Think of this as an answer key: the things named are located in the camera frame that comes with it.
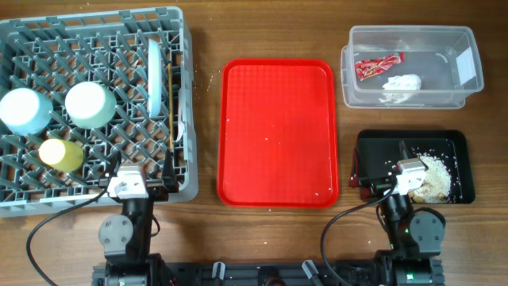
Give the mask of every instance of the yellow cup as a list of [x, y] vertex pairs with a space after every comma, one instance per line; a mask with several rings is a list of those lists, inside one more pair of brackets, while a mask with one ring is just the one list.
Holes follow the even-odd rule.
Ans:
[[83, 163], [83, 150], [74, 142], [48, 139], [39, 148], [40, 159], [62, 172], [72, 172]]

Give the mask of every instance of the plastic bin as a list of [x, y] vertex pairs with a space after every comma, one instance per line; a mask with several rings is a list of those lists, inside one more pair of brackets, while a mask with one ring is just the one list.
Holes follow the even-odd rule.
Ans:
[[[154, 118], [148, 116], [146, 101], [149, 39], [165, 55], [163, 108]], [[98, 178], [116, 152], [123, 160], [145, 164], [148, 183], [161, 184], [170, 141], [179, 192], [170, 194], [169, 203], [193, 199], [198, 193], [193, 80], [191, 33], [178, 7], [0, 21], [0, 89], [32, 88], [54, 107], [52, 120], [37, 136], [18, 136], [0, 126], [0, 217], [53, 213], [93, 198]], [[65, 109], [69, 89], [84, 81], [100, 83], [117, 98], [114, 118], [101, 128], [77, 127]], [[169, 136], [169, 125], [177, 133], [179, 115], [184, 130], [177, 141]], [[65, 173], [42, 163], [37, 150], [48, 138], [81, 145], [83, 166]], [[89, 206], [110, 204], [117, 203], [103, 196]]]
[[[405, 61], [360, 81], [354, 63], [404, 52]], [[421, 90], [388, 91], [396, 75], [416, 74]], [[342, 49], [344, 103], [351, 108], [457, 109], [483, 89], [482, 65], [471, 29], [454, 26], [355, 26]], [[407, 94], [404, 102], [382, 102], [386, 93]]]

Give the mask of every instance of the cup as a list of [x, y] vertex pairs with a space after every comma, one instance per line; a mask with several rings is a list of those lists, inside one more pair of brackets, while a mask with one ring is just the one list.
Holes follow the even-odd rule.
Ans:
[[48, 139], [39, 148], [40, 159], [51, 167], [72, 172], [83, 163], [83, 150], [74, 142]]
[[51, 100], [29, 88], [9, 91], [0, 101], [0, 119], [15, 134], [26, 136], [42, 131], [51, 120]]
[[92, 82], [76, 84], [65, 98], [65, 108], [71, 120], [84, 129], [104, 126], [113, 118], [116, 105], [113, 92]]

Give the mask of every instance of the red tray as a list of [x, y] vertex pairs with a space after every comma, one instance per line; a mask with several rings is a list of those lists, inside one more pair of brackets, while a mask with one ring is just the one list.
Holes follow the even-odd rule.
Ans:
[[222, 75], [217, 193], [242, 207], [329, 207], [339, 195], [333, 70], [237, 59]]

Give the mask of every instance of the rice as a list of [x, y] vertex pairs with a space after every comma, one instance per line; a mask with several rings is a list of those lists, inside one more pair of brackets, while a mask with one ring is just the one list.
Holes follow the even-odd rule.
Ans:
[[429, 166], [425, 172], [423, 185], [410, 193], [415, 203], [445, 203], [449, 201], [448, 194], [452, 184], [452, 177], [443, 162], [434, 156], [420, 155], [420, 159]]

